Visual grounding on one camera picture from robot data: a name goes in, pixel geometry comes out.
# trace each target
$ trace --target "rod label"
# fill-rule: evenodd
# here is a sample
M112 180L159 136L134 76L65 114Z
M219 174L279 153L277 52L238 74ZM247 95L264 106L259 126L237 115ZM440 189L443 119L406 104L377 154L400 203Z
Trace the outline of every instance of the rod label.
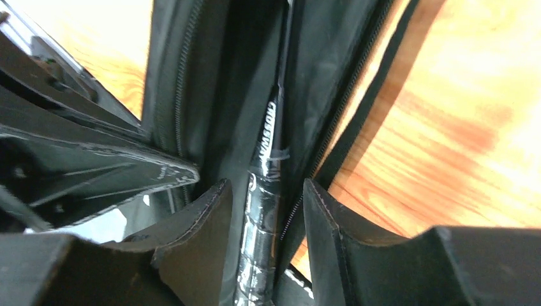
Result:
M274 138L274 125L276 124L276 103L270 101L267 105L267 114L263 124L263 135L261 137L261 147L259 148L259 157L269 158L271 156L271 144Z

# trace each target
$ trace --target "wooden floor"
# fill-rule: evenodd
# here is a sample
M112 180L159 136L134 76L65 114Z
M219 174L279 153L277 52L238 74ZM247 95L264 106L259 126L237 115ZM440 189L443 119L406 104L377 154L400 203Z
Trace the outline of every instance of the wooden floor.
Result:
M140 115L151 0L19 3ZM541 228L540 15L539 0L421 0L331 194L408 237L434 224ZM306 241L293 263L309 277Z

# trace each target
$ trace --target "wood grain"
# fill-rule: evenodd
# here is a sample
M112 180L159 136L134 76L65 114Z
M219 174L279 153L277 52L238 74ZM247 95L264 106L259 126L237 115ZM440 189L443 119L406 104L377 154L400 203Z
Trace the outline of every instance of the wood grain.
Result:
M137 117L147 67L152 0L17 0Z
M539 1L421 0L330 193L407 237L541 228L540 13ZM309 277L306 249L293 263Z

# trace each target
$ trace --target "black strap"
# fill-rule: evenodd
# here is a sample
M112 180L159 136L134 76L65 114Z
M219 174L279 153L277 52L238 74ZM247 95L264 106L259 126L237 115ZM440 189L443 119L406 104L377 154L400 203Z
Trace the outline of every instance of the black strap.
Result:
M411 16L413 15L418 3L419 0L411 0L406 7L400 21L398 22L396 30L389 41L389 45L385 50L380 68L378 69L376 76L370 83L368 90L362 98L355 115L327 156L326 160L323 162L319 172L316 174L314 180L317 181L322 187L326 189L330 187L334 177L340 170L340 167L342 167L342 164L353 146L355 139L357 139L360 130L368 118L370 109L372 109L374 101L376 100L387 74L389 73L391 64L396 56L402 39L404 38L404 34L408 24L410 23ZM295 255L305 236L306 229L304 228L304 211L303 209L299 209L294 215L290 223L288 233L283 240L283 252L281 254L282 258L280 258L278 274L283 273L283 270L285 270L285 268L289 265L289 262L291 262L291 259Z
M332 148L331 152L323 162L319 172L316 174L314 180L318 182L323 188L328 189L334 180L334 177L340 171L342 164L344 163L349 151L351 150L355 140L357 139L360 130L364 126L366 119L376 101L376 97L380 92L382 85L389 73L389 69L393 60L396 56L396 52L404 38L406 28L408 23L413 15L413 11L419 0L414 0L410 2L404 15L400 19L397 29L389 41L389 45L385 50L383 55L382 63L380 64L380 69L378 70L374 80L368 87L362 101L360 102L355 115L353 116L350 123L347 125L343 134L340 136L335 146Z

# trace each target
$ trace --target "zipper track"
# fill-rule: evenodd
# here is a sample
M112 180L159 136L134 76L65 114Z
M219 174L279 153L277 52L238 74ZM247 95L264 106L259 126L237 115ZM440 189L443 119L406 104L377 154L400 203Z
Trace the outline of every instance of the zipper track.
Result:
M332 139L332 135L334 134L336 130L336 126L338 125L338 122L340 121L340 118L342 117L342 114L344 110L346 109L346 106L348 105L349 98L352 95L352 92L357 84L357 81L359 79L360 73L362 72L364 66L366 65L366 62L368 60L368 56L370 55L372 48L374 47L374 43L376 42L376 38L380 34L380 31L382 30L383 23L385 22L385 19L387 18L387 15L389 13L390 7L392 6L394 0L387 0L385 2L385 6L382 8L381 13L378 16L378 19L376 21L376 24L374 25L374 31L370 35L369 41L366 44L366 49L362 53L361 58L357 66L355 67L355 71L353 72L353 75L348 83L348 86L346 87L346 90L344 94L342 95L340 104L337 108L336 113L334 114L329 129L327 130L327 133L325 134L325 137L323 138L322 144L320 145L319 150L317 151L317 155L315 157L314 163L311 164L310 171L308 174L308 177L314 177L316 175L316 171L318 169L319 164L321 163L323 156L325 155L325 151L327 150L327 147L330 144L330 140ZM280 234L280 241L283 241L287 231L293 221L293 218L297 214L298 209L300 208L300 204L302 203L302 193L300 193L296 197L295 204L293 204L293 208L291 209L290 214L288 215L284 229L282 233Z
M177 154L179 157L184 157L184 148L182 147L182 132L184 131L182 105L184 101L183 94L186 88L186 74L188 72L188 63L192 55L193 42L197 36L198 25L205 3L206 0L195 0L193 4L192 12L188 19L188 25L186 26L186 32L184 33L184 39L182 41L179 66L177 69L177 88L175 90L175 137L177 142ZM188 204L189 196L188 188L186 186L181 187L181 195L184 204Z

